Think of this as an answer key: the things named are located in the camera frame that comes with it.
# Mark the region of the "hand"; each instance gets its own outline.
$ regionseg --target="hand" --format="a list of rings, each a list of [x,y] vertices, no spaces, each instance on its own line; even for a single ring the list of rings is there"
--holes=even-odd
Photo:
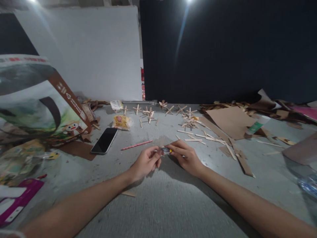
[[[164,155],[164,152],[158,146],[144,149],[129,169],[133,175],[133,180],[138,181],[148,175],[149,172],[159,168],[162,163],[161,155]]]
[[[171,155],[175,156],[183,169],[191,175],[199,177],[204,168],[206,168],[199,160],[194,148],[187,145],[184,141],[177,140],[165,147],[172,150]]]

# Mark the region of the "dark wall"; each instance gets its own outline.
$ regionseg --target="dark wall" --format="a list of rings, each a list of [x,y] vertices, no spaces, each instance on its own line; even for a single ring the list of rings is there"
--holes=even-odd
[[[192,0],[140,2],[146,99],[170,103],[317,100],[317,3]]]
[[[12,13],[0,14],[0,55],[39,55]]]

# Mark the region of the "glue bottle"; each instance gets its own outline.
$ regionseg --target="glue bottle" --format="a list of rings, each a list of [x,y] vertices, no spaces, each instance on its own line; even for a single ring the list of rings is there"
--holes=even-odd
[[[265,123],[267,123],[271,118],[267,116],[261,116],[247,131],[246,134],[253,135],[257,132]]]

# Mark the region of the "pencil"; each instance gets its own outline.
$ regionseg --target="pencil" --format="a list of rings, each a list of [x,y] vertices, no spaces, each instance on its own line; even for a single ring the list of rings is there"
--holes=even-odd
[[[130,148],[133,148],[133,147],[137,147],[137,146],[139,146],[139,145],[143,145],[143,144],[151,143],[152,141],[153,141],[153,140],[149,140],[149,141],[146,141],[146,142],[142,142],[142,143],[140,143],[140,144],[131,145],[131,146],[126,147],[126,148],[123,148],[123,149],[121,149],[121,150],[126,150],[126,149],[130,149]]]

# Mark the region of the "black smartphone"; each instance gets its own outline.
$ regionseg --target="black smartphone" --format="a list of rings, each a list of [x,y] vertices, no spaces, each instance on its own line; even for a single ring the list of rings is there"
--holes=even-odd
[[[117,128],[107,128],[94,147],[91,149],[92,154],[106,154],[113,142],[116,134],[118,132]]]

